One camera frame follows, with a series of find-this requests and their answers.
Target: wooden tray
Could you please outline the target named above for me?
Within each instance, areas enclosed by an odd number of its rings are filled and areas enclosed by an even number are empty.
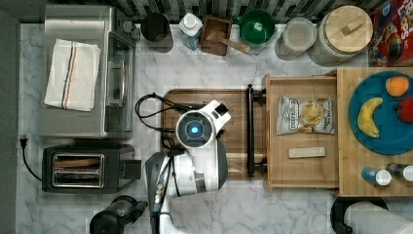
[[[340,196],[347,197],[389,197],[412,196],[413,182],[393,178],[389,186],[377,186],[366,182],[361,177],[364,167],[385,169],[386,165],[394,162],[413,165],[413,150],[406,153],[386,156],[375,153],[364,147],[355,137],[349,124],[349,103],[353,91],[359,83],[370,75],[394,70],[413,75],[413,68],[337,68],[338,85],[338,132],[339,135],[339,177]]]
[[[270,77],[267,75],[266,144],[268,189],[274,187],[338,187],[337,135],[276,135],[280,96],[290,98],[328,98],[337,100],[337,79],[325,77]],[[288,149],[325,147],[326,156],[289,159]]]
[[[168,98],[178,103],[208,104],[216,99],[223,102],[229,109],[231,120],[224,126],[225,133],[219,139],[225,146],[228,160],[228,178],[248,178],[246,168],[246,91],[243,90],[184,90],[175,89],[165,94]],[[255,126],[255,163],[261,162],[264,152],[264,107],[255,102],[254,105]],[[162,126],[175,128],[179,113],[168,110],[162,115]],[[255,170],[254,178],[261,179],[262,172]]]

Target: white towel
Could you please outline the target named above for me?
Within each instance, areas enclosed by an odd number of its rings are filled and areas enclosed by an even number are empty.
[[[91,111],[99,59],[97,45],[56,39],[45,104]]]

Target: wooden cutting board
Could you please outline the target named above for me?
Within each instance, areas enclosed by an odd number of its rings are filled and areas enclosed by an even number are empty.
[[[393,178],[388,186],[377,186],[361,177],[364,167],[385,169],[393,163],[413,165],[413,150],[394,156],[375,153],[355,137],[349,123],[349,103],[361,81],[380,71],[399,71],[413,75],[413,68],[337,68],[337,112],[339,150],[339,195],[346,197],[412,196],[413,182]]]
[[[208,104],[216,99],[227,106],[231,120],[224,126],[224,134],[219,139],[225,146],[228,160],[228,178],[248,178],[246,168],[246,91],[243,90],[183,90],[169,91],[165,98],[177,103]],[[255,163],[261,162],[265,152],[263,129],[264,106],[258,102],[254,108]],[[167,110],[162,115],[162,127],[175,128],[179,113]],[[263,173],[255,170],[254,178],[262,178]]]

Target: snack bag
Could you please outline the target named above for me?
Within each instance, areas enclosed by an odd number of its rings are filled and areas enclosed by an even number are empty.
[[[277,135],[295,133],[334,135],[333,101],[329,98],[281,96]]]

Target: kitchen counter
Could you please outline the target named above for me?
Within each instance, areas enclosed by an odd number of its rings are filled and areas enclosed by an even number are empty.
[[[238,40],[238,28],[233,26],[231,38]],[[303,55],[295,61],[282,61],[274,52],[278,34],[258,56],[248,56],[229,49],[226,57],[218,57],[187,49],[180,40],[177,26],[172,27],[174,47],[167,54],[159,54],[147,47],[144,39],[137,43],[135,93],[156,92],[164,95],[174,88],[236,88],[251,83],[261,85],[266,73],[273,76],[320,75],[331,68],[320,67]],[[43,25],[21,25],[19,134],[27,134],[27,161],[40,175],[43,148],[67,142],[68,139],[44,139],[37,133],[40,103],[40,74],[42,69]],[[343,66],[366,66],[362,53]],[[147,113],[159,104],[144,105]],[[151,119],[149,123],[160,123]],[[136,158],[143,163],[159,150],[159,135],[144,127],[134,117],[133,145]],[[71,195],[44,193],[21,159],[18,149],[17,233],[89,233],[94,214],[105,209],[123,194],[136,200],[147,200],[143,180],[135,181],[114,195]],[[217,192],[172,200],[175,225],[184,226],[189,233],[333,233],[329,222],[334,196],[322,189],[275,189],[268,192],[262,180],[229,180]],[[392,211],[413,218],[413,201],[408,198],[389,199]],[[151,233],[149,213],[145,214],[125,233]]]

